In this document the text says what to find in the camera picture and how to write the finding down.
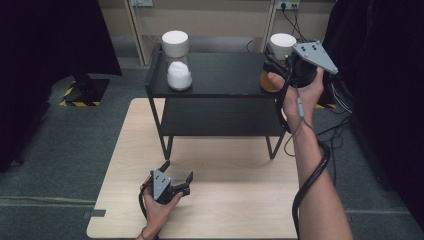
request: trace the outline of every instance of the gray carpet floor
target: gray carpet floor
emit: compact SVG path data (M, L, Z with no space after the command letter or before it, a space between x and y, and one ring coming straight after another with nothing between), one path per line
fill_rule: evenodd
M51 107L21 155L24 164L0 174L0 239L89 239L87 216L130 101L146 96L146 73L123 69L122 77L93 75L111 79L98 107L61 107L72 79L54 85ZM338 125L348 116L340 112L340 108L318 109L316 131ZM349 125L334 139L334 146L336 168L333 161L328 168L333 176L337 173L336 187L355 239L424 239L398 195L383 189L377 180Z

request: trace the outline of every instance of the wooden surface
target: wooden surface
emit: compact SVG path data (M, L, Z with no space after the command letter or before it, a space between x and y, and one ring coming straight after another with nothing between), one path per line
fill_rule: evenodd
M156 104L161 113L163 99ZM291 144L287 149L293 152ZM172 185L184 182L190 171L194 180L191 195L174 209L161 239L295 238L295 161L283 149L270 160L264 137L176 137L170 161L166 173ZM88 236L138 236L145 225L139 187L150 170L163 163L148 100L134 99L95 206L106 214L91 218Z

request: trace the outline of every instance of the shelf top surface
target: shelf top surface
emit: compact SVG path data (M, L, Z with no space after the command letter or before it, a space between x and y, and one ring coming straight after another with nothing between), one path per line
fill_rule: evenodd
M274 98L260 86L262 53L189 53L190 88L176 91L167 81L166 55L156 49L146 86L156 97L264 97Z

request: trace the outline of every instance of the white lid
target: white lid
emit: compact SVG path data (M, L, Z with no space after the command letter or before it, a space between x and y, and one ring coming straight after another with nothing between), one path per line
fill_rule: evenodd
M188 40L188 35L185 32L174 30L163 34L162 40L168 44L181 44Z
M277 33L271 36L271 42L279 47L292 47L296 43L296 38L290 34Z

